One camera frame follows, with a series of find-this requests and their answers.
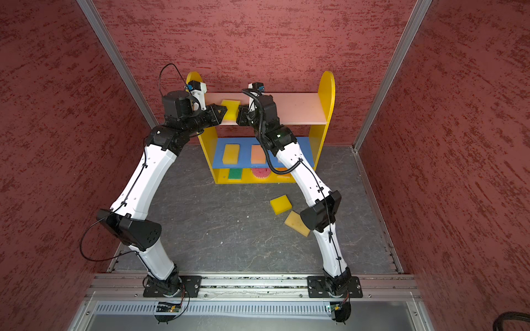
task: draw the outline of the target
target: bright yellow sponge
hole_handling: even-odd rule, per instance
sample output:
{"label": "bright yellow sponge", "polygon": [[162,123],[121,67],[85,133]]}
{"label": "bright yellow sponge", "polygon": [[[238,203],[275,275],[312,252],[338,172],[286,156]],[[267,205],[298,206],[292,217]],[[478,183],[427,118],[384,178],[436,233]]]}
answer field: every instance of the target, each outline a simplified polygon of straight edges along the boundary
{"label": "bright yellow sponge", "polygon": [[302,222],[302,218],[300,217],[300,215],[293,211],[291,211],[289,213],[289,216],[287,216],[287,219],[285,220],[285,225],[295,229],[306,237],[309,235],[309,232],[311,232],[307,228],[307,226],[305,226],[304,222]]}
{"label": "bright yellow sponge", "polygon": [[221,106],[225,106],[228,110],[226,111],[223,120],[225,121],[234,121],[237,119],[237,114],[239,113],[239,100],[223,100]]}
{"label": "bright yellow sponge", "polygon": [[286,195],[282,195],[279,198],[271,200],[270,205],[272,206],[272,209],[276,215],[279,215],[284,211],[288,211],[293,207]]}
{"label": "bright yellow sponge", "polygon": [[223,164],[237,164],[239,160],[239,145],[226,144],[223,154]]}

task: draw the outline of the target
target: pink shelf board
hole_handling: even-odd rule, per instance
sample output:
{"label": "pink shelf board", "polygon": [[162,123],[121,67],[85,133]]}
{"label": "pink shelf board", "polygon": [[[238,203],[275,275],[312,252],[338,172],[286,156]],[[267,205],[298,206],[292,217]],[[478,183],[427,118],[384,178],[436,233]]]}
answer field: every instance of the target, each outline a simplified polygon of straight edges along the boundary
{"label": "pink shelf board", "polygon": [[[270,93],[270,95],[276,102],[281,124],[326,124],[318,93]],[[223,100],[239,100],[241,104],[249,104],[249,97],[243,93],[207,92],[205,97],[206,104],[221,104]],[[223,120],[221,125],[234,126],[237,123]]]}

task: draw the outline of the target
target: robotic arm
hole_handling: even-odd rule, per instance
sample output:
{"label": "robotic arm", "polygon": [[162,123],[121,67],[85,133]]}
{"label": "robotic arm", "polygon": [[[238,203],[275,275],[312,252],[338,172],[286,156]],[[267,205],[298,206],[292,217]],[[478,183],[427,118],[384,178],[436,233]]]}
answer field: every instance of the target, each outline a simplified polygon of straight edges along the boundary
{"label": "robotic arm", "polygon": [[166,297],[180,295],[182,283],[160,242],[162,226],[146,219],[149,205],[192,134],[219,125],[227,111],[224,106],[205,105],[206,84],[191,81],[187,88],[189,91],[173,91],[162,97],[164,124],[154,127],[146,139],[144,154],[120,197],[110,210],[98,212],[101,224],[136,252],[146,266],[147,286]]}
{"label": "robotic arm", "polygon": [[[322,253],[326,289],[331,297],[346,298],[350,269],[342,257],[335,235],[335,214],[340,204],[339,191],[331,191],[313,171],[291,130],[280,124],[276,104],[271,95],[263,95],[262,83],[253,83],[243,93],[249,106],[241,106],[237,118],[240,126],[252,126],[266,156],[267,164],[276,174],[291,173],[304,194],[308,208],[300,213],[302,221],[313,231]],[[274,169],[268,151],[286,167]]]}

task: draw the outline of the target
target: pink round sponge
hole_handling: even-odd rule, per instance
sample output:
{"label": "pink round sponge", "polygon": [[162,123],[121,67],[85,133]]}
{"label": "pink round sponge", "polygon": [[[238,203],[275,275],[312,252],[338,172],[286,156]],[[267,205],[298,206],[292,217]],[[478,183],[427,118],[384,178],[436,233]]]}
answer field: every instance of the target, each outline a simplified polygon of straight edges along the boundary
{"label": "pink round sponge", "polygon": [[254,177],[259,178],[261,180],[269,177],[271,171],[269,168],[252,168],[252,174]]}

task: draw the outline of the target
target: beige sponge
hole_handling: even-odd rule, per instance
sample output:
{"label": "beige sponge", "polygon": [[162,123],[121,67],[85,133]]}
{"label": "beige sponge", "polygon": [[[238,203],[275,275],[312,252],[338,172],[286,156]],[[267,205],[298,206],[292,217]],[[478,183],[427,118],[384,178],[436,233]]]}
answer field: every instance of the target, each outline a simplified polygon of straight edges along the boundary
{"label": "beige sponge", "polygon": [[289,216],[287,216],[287,219],[285,220],[285,225],[295,229],[306,237],[309,235],[309,232],[311,232],[307,228],[307,226],[305,226],[304,222],[302,222],[302,218],[300,217],[300,215],[293,211],[291,211],[289,213]]}

